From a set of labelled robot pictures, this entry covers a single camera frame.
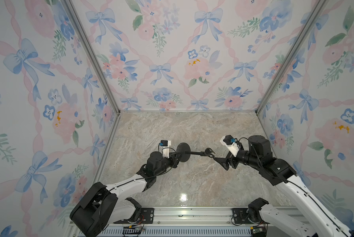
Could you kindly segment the black microphone clip holder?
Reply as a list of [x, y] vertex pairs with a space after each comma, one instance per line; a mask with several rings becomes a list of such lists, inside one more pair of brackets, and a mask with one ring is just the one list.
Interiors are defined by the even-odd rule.
[[215, 157], [215, 152], [211, 148], [206, 148], [204, 151], [205, 156], [214, 158]]

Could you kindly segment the black round microphone stand base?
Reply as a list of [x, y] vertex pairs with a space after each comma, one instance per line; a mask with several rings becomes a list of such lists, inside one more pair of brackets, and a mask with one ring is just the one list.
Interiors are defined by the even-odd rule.
[[179, 156], [179, 162], [185, 163], [190, 159], [191, 148], [187, 143], [180, 143], [177, 147], [177, 155]]

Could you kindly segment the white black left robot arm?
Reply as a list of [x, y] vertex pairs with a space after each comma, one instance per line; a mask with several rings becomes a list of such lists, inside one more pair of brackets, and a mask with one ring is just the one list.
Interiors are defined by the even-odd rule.
[[178, 166], [181, 157], [174, 149], [166, 157], [161, 152], [152, 152], [147, 163], [131, 178], [117, 184], [93, 184], [71, 211], [71, 221], [87, 237], [96, 237], [107, 225], [120, 220], [136, 222], [141, 205], [132, 195], [152, 187], [158, 176]]

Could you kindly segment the black microphone stand pole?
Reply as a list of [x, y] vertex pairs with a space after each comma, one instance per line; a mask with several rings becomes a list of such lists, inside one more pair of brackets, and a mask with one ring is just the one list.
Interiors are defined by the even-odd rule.
[[191, 155], [197, 155], [197, 156], [206, 156], [206, 154], [205, 154], [205, 152], [192, 152], [192, 151], [190, 151], [189, 152]]

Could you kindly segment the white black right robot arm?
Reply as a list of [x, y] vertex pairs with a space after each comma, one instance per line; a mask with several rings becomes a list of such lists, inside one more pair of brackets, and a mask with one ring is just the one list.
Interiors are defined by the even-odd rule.
[[245, 150], [239, 139], [223, 136], [220, 143], [229, 153], [226, 158], [216, 158], [215, 161], [225, 169], [236, 169], [242, 164], [258, 171], [261, 177], [290, 199], [309, 225], [280, 213], [262, 198], [249, 205], [249, 211], [254, 212], [257, 220], [272, 224], [291, 237], [354, 237], [354, 228], [349, 228], [311, 194], [287, 161], [273, 156], [268, 139], [253, 135], [247, 141], [249, 149]]

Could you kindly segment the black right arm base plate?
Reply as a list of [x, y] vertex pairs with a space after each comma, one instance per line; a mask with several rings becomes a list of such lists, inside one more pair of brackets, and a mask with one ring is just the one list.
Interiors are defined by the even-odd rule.
[[232, 208], [231, 223], [235, 226], [240, 226], [243, 224], [260, 224], [263, 222], [260, 211], [261, 208], [269, 202], [263, 198], [257, 198], [252, 201], [247, 208], [237, 207]]

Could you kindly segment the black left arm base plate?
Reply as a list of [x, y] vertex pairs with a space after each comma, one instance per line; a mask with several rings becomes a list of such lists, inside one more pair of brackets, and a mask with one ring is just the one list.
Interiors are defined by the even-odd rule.
[[154, 208], [151, 207], [142, 207], [140, 209], [139, 214], [137, 214], [137, 220], [136, 221], [130, 221], [130, 220], [119, 220], [116, 221], [115, 224], [152, 224], [154, 220]]

